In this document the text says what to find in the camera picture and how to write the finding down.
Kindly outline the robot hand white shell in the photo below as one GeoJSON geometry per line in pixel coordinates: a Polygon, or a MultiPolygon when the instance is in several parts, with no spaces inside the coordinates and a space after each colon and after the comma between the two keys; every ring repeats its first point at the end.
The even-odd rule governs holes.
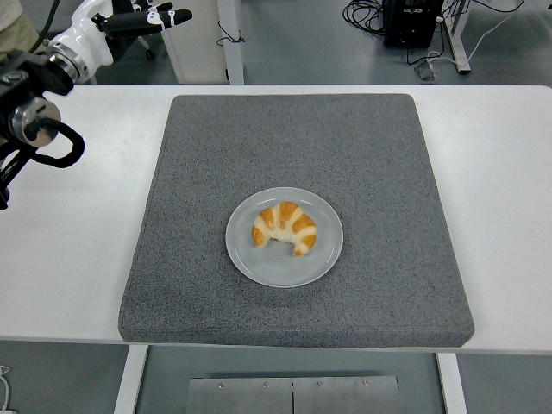
{"type": "Polygon", "coordinates": [[[80,77],[115,63],[135,39],[190,21],[170,1],[84,1],[69,29],[49,41],[47,53],[68,62],[80,77]]]}

